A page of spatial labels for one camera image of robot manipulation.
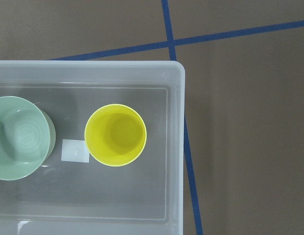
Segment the light green bowl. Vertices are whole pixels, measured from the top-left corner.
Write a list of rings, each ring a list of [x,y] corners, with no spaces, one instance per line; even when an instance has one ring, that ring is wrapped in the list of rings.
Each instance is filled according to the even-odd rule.
[[[29,176],[51,155],[56,130],[34,103],[17,96],[0,97],[0,180]]]

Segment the clear plastic storage box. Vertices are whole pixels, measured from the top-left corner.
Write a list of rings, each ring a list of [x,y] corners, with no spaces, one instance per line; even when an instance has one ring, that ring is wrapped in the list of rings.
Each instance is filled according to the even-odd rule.
[[[0,180],[0,235],[181,235],[185,69],[175,61],[0,61],[0,96],[23,97],[53,120],[56,146],[30,176]],[[91,114],[136,110],[147,143],[132,163],[61,160]]]

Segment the yellow plastic cup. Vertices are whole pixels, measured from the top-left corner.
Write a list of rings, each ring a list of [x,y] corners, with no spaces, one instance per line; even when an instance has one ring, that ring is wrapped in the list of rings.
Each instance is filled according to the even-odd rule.
[[[125,166],[142,154],[147,142],[147,129],[133,108],[108,104],[89,117],[84,140],[90,155],[99,163]]]

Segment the white sticker label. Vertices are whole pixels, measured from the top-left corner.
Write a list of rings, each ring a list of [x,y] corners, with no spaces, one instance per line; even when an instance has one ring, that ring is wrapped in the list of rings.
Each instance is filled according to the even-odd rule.
[[[61,161],[88,163],[90,153],[83,140],[62,140]]]

